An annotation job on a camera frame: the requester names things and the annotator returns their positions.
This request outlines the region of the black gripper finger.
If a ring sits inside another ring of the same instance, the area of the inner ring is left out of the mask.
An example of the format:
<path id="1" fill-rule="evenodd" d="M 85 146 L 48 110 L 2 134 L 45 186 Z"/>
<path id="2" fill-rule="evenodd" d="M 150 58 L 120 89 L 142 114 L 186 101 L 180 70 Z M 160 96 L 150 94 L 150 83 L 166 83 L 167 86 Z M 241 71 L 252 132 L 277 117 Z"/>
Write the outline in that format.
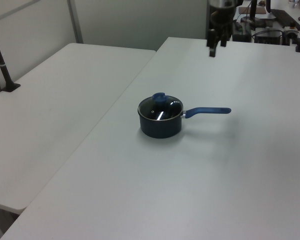
<path id="1" fill-rule="evenodd" d="M 226 47 L 227 46 L 227 41 L 228 41 L 228 30 L 224 26 L 221 29 L 221 36 L 220 36 L 220 46 L 221 47 Z"/>
<path id="2" fill-rule="evenodd" d="M 209 48 L 209 56 L 212 58 L 216 56 L 216 39 L 217 39 L 216 31 L 214 29 L 209 29 L 207 34 L 206 46 Z"/>

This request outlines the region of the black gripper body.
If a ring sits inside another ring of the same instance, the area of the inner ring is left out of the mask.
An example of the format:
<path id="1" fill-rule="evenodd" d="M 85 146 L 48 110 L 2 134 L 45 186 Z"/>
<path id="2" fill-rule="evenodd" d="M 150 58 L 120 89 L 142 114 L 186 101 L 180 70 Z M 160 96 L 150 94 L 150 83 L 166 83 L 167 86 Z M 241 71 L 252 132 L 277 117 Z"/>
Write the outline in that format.
<path id="1" fill-rule="evenodd" d="M 231 26 L 236 12 L 235 7 L 230 8 L 211 8 L 210 29 L 221 29 Z"/>

